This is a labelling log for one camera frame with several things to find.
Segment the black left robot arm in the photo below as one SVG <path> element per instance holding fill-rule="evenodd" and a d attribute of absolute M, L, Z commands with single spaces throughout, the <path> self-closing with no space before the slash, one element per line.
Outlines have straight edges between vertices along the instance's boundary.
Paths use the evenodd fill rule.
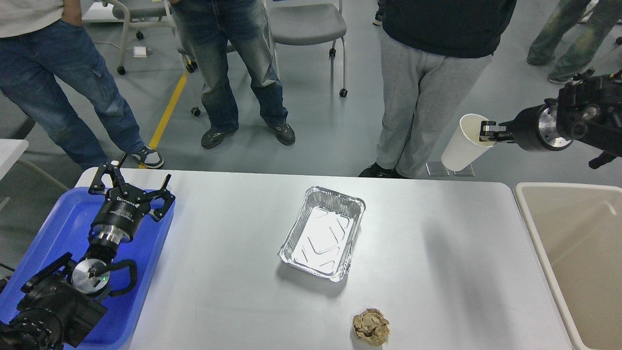
<path fill-rule="evenodd" d="M 158 189 L 129 184 L 123 162 L 56 203 L 1 295 L 3 350 L 77 348 L 91 332 L 113 345 L 135 326 L 175 195 L 171 175 Z"/>

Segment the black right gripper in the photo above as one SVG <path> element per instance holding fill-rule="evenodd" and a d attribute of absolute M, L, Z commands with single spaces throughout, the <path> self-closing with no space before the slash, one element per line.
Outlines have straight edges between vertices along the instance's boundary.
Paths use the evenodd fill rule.
<path fill-rule="evenodd" d="M 482 121 L 479 141 L 516 143 L 529 152 L 562 151 L 572 144 L 557 130 L 555 105 L 523 109 L 510 124 Z"/>

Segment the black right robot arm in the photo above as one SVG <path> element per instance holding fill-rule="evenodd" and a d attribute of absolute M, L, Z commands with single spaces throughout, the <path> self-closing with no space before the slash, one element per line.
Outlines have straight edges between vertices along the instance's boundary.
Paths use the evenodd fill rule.
<path fill-rule="evenodd" d="M 530 152 L 561 151 L 579 141 L 601 151 L 588 163 L 598 169 L 622 155 L 621 72 L 595 76 L 587 70 L 566 82 L 557 98 L 523 109 L 512 121 L 482 122 L 479 140 Z"/>

